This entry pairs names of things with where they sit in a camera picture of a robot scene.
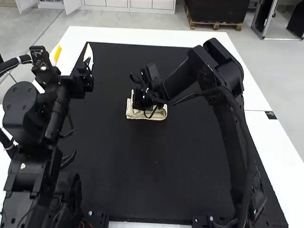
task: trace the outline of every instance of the black case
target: black case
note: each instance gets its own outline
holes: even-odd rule
[[[250,0],[185,0],[191,19],[200,22],[242,23]]]

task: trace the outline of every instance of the white cloth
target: white cloth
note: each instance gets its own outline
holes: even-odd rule
[[[131,98],[127,99],[127,110],[125,112],[125,115],[127,116],[127,119],[140,119],[140,120],[164,120],[167,117],[168,109],[167,105],[164,104],[163,108],[155,111],[154,115],[151,117],[151,119],[148,119],[144,116],[142,110],[133,109],[133,95],[134,90],[131,91]],[[152,111],[146,111],[146,116],[149,117],[151,115]]]

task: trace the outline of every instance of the gray floor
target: gray floor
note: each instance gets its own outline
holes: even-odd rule
[[[78,10],[67,16],[57,9],[30,9],[19,15],[16,8],[0,7],[0,52],[7,59],[26,53],[33,44],[44,45],[51,51],[72,25],[190,30],[182,5],[176,8],[175,15]],[[301,134],[304,129],[304,41],[261,41],[250,28],[252,19],[253,13],[248,13],[241,32],[230,27],[220,27],[219,30],[228,33],[304,160]],[[271,27],[275,35],[285,36],[286,31],[280,25],[276,29],[276,24],[274,20],[274,28]],[[205,26],[196,30],[212,31],[212,28]],[[34,79],[29,66],[18,67],[12,74],[16,81]],[[14,81],[10,77],[0,84],[1,100],[12,84]]]

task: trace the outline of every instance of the black mat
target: black mat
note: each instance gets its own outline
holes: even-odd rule
[[[165,121],[127,120],[126,99],[136,85],[129,72],[155,62],[162,77],[187,56],[187,48],[91,43],[95,90],[73,100],[76,131],[59,147],[78,154],[66,169],[83,183],[84,213],[99,207],[112,220],[190,224],[192,216],[230,218],[228,161],[219,125],[203,98],[170,107]],[[198,90],[193,85],[185,93]],[[260,158],[268,203],[261,226],[285,224]]]

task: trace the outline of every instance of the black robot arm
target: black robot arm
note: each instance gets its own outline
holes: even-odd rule
[[[73,128],[70,101],[93,91],[90,58],[78,62],[71,75],[61,76],[43,46],[31,46],[30,53],[28,62],[33,63],[32,72],[45,93],[39,93],[30,82],[18,82],[4,96],[3,127],[13,140],[0,131],[11,158],[0,226],[75,228],[82,220],[81,182],[78,174],[62,169],[75,158],[76,151],[63,157],[57,143],[73,133],[73,129],[61,133],[66,116]],[[0,64],[0,69],[4,73],[17,62],[17,58],[11,59]]]
[[[240,63],[212,38],[203,47],[191,49],[188,58],[164,80],[154,63],[141,69],[141,76],[131,73],[130,78],[141,85],[134,92],[134,109],[145,111],[154,105],[158,108],[197,96],[206,98],[218,119],[230,168],[230,192],[236,208],[236,219],[231,224],[236,223],[238,228],[254,225],[266,196],[253,157],[256,147],[245,120],[244,72]],[[176,98],[195,82],[200,91]]]

